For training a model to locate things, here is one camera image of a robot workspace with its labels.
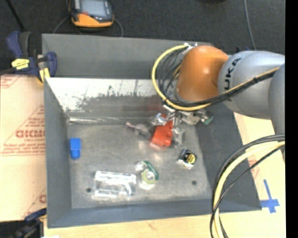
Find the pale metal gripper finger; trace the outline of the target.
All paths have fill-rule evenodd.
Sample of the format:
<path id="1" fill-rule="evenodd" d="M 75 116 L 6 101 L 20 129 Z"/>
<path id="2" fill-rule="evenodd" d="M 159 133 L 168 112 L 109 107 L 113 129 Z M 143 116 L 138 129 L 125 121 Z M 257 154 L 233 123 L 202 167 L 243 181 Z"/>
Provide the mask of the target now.
<path id="1" fill-rule="evenodd" d="M 127 122 L 126 127 L 142 136 L 152 136 L 156 127 L 164 126 L 166 123 L 166 117 L 164 117 L 162 113 L 157 113 L 156 115 L 149 117 L 145 123 L 132 124 Z"/>
<path id="2" fill-rule="evenodd" d="M 185 142 L 185 129 L 182 129 L 180 127 L 174 127 L 172 129 L 172 147 L 182 147 Z"/>

